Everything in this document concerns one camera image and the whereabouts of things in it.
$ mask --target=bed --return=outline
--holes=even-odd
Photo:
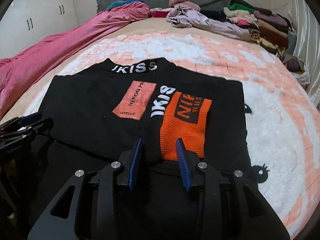
[[[110,0],[97,1],[101,10]],[[72,75],[106,58],[129,65],[155,57],[243,83],[248,151],[259,190],[294,239],[320,201],[320,114],[281,61],[257,44],[174,28],[163,18],[134,22],[47,73],[1,123],[36,112],[54,75]]]

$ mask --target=purple garment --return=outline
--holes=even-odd
[[[275,24],[278,24],[281,26],[288,26],[287,22],[279,15],[267,16],[267,15],[261,14],[259,11],[254,11],[253,15],[256,18],[261,19],[261,20],[272,22],[272,23],[275,23]]]
[[[220,34],[232,39],[255,42],[250,37],[249,31],[241,29],[235,24],[229,22],[220,22],[209,19],[196,10],[184,5],[175,7],[175,10],[167,15],[167,22],[178,28],[196,27],[205,31]]]

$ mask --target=pink bedding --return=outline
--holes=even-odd
[[[133,2],[100,12],[74,30],[51,35],[12,58],[0,60],[0,120],[19,97],[50,70],[98,39],[130,22],[149,17],[150,8]]]

